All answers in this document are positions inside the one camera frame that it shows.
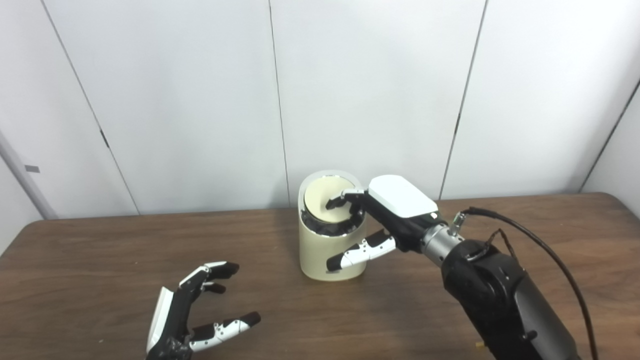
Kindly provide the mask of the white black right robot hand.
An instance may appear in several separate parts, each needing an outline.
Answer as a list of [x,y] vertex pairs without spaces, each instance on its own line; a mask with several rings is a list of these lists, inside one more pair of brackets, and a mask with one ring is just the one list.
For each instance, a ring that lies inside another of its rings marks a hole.
[[366,189],[344,189],[330,197],[325,208],[333,210],[347,203],[350,212],[370,215],[383,229],[328,258],[329,272],[364,264],[396,249],[425,255],[441,267],[458,244],[457,237],[447,234],[448,224],[438,205],[400,175],[375,177]]

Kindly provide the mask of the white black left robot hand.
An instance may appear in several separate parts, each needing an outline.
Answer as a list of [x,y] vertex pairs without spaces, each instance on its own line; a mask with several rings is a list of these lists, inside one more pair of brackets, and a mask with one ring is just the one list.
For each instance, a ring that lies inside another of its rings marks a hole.
[[226,287],[218,280],[236,275],[240,266],[216,261],[200,265],[178,283],[175,290],[162,287],[151,319],[146,340],[147,360],[190,360],[195,353],[229,341],[251,330],[262,321],[254,311],[240,317],[190,328],[192,305],[205,292],[224,294]]

